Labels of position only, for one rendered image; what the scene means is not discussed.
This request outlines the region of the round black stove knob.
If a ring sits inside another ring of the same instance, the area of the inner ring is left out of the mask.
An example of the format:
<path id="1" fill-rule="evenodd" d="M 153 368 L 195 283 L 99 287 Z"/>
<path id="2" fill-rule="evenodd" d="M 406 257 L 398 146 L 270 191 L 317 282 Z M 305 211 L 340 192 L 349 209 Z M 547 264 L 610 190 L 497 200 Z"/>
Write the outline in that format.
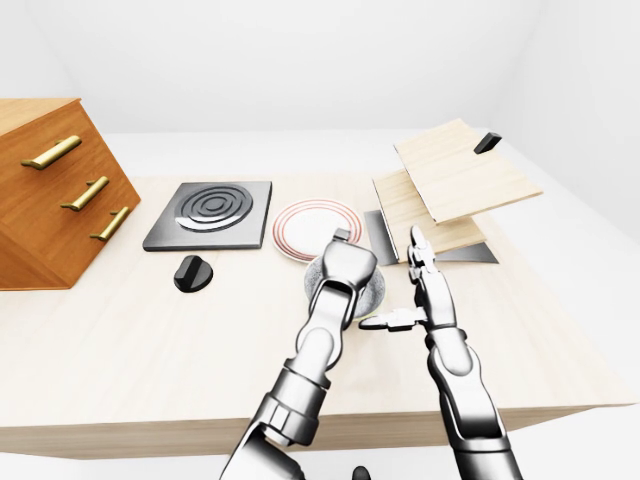
<path id="1" fill-rule="evenodd" d="M 205 288 L 213 278 L 211 265 L 198 255 L 186 256 L 174 274 L 174 285 L 183 293 L 195 293 Z"/>

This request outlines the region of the wooden cabinet with drawers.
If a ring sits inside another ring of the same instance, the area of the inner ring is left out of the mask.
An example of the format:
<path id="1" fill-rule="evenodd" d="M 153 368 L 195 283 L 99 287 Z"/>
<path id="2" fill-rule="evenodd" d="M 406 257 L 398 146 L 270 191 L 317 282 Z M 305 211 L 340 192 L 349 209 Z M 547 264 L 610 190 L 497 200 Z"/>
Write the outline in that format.
<path id="1" fill-rule="evenodd" d="M 106 143 L 105 146 L 106 153 L 115 159 Z M 33 250 L 20 245 L 11 237 L 8 228 L 0 224 L 0 290 L 42 290 L 34 285 L 43 273 Z"/>

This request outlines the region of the wooden cabinet drawer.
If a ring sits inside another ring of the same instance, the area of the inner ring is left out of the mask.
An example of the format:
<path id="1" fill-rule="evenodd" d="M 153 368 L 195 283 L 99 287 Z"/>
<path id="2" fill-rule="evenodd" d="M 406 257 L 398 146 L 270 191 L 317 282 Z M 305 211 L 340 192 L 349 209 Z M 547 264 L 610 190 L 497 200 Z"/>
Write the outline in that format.
<path id="1" fill-rule="evenodd" d="M 0 171 L 0 224 L 50 260 L 97 240 L 112 214 L 140 201 L 112 155 L 79 149 L 44 170 L 16 163 Z"/>
<path id="2" fill-rule="evenodd" d="M 44 170 L 20 164 L 77 135 L 82 143 Z M 74 98 L 0 99 L 0 215 L 58 196 L 70 201 L 102 175 L 106 146 Z"/>
<path id="3" fill-rule="evenodd" d="M 109 184 L 79 212 L 61 208 L 53 202 L 33 219 L 27 239 L 43 267 L 38 289 L 61 289 L 73 286 L 104 246 L 90 238 L 110 223 L 111 211 L 140 201 L 130 181 L 112 178 Z"/>

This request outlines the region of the grey speckled bowl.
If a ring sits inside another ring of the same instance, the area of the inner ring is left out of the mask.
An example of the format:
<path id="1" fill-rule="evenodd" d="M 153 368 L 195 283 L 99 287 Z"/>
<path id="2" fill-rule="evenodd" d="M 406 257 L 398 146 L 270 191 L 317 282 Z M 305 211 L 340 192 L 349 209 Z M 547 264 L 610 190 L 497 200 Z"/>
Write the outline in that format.
<path id="1" fill-rule="evenodd" d="M 322 279 L 322 258 L 316 257 L 305 271 L 304 289 L 309 300 Z M 373 314 L 382 304 L 386 293 L 386 283 L 382 272 L 376 268 L 371 279 L 361 291 L 356 303 L 354 319 L 359 320 Z"/>

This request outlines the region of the pale wooden board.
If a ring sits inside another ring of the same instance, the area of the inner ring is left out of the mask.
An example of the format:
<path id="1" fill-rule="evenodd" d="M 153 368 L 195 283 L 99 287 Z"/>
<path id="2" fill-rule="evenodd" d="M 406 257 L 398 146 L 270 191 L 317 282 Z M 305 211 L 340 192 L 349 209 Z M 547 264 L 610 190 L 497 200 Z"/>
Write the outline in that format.
<path id="1" fill-rule="evenodd" d="M 395 145 L 431 217 L 448 223 L 538 196 L 532 183 L 496 149 L 477 154 L 481 135 L 461 119 Z"/>
<path id="2" fill-rule="evenodd" d="M 486 241 L 470 217 L 438 225 L 405 170 L 374 178 L 373 183 L 400 263 L 407 261 L 410 230 L 414 225 L 421 229 L 436 254 Z"/>

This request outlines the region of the flat dark stove plate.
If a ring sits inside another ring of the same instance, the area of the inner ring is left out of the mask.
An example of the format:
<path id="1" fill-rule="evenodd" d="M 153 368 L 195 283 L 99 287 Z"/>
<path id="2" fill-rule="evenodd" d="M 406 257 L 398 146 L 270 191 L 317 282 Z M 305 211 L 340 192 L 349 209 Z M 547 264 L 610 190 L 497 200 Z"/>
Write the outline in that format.
<path id="1" fill-rule="evenodd" d="M 145 237 L 146 251 L 259 249 L 270 181 L 186 182 Z"/>

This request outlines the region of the dark grey metal base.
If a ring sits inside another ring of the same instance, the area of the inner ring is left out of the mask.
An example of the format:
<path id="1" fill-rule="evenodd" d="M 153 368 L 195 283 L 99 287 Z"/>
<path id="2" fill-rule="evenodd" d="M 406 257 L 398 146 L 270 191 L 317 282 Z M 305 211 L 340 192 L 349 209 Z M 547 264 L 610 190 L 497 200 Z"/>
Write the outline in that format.
<path id="1" fill-rule="evenodd" d="M 380 210 L 367 211 L 364 213 L 364 218 L 371 248 L 378 263 L 382 266 L 398 264 L 399 255 L 394 250 L 382 212 Z M 449 262 L 499 263 L 485 242 L 439 253 L 436 255 L 436 259 Z"/>

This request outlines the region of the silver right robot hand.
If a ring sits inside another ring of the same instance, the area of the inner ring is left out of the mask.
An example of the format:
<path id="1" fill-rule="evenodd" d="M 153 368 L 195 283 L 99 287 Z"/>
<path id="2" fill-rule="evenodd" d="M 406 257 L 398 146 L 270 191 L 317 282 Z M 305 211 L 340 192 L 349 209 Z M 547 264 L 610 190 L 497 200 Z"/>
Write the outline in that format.
<path id="1" fill-rule="evenodd" d="M 418 225 L 410 230 L 407 248 L 409 279 L 415 286 L 415 308 L 396 309 L 390 313 L 368 317 L 359 322 L 362 330 L 411 330 L 423 325 L 427 331 L 456 327 L 456 312 L 451 292 L 443 273 L 435 264 L 435 253 Z"/>

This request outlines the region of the small black block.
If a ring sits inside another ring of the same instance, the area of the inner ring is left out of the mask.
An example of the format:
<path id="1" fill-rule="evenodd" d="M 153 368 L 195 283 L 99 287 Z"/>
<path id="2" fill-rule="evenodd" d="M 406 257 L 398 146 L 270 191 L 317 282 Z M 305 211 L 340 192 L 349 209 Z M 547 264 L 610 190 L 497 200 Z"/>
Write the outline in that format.
<path id="1" fill-rule="evenodd" d="M 495 132 L 488 132 L 476 144 L 473 151 L 476 155 L 487 153 L 493 150 L 501 140 L 502 140 L 502 136 L 500 134 Z"/>

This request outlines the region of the white plate with red rings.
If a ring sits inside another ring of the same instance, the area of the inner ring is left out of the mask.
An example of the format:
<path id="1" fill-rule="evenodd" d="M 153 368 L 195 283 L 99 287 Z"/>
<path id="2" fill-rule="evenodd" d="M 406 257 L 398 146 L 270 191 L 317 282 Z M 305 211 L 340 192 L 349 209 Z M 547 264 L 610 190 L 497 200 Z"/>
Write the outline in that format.
<path id="1" fill-rule="evenodd" d="M 271 238 L 285 256 L 310 262 L 324 252 L 337 229 L 348 230 L 348 241 L 357 244 L 363 221 L 351 207 L 337 200 L 311 198 L 289 204 L 275 217 Z"/>

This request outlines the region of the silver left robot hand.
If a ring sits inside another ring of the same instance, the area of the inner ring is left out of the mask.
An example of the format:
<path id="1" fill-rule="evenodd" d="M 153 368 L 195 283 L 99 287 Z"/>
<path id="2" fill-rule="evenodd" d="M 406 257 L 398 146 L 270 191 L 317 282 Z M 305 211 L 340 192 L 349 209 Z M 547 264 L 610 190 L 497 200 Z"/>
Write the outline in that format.
<path id="1" fill-rule="evenodd" d="M 350 231 L 337 228 L 321 260 L 321 280 L 337 282 L 360 295 L 373 277 L 377 257 L 349 242 Z"/>

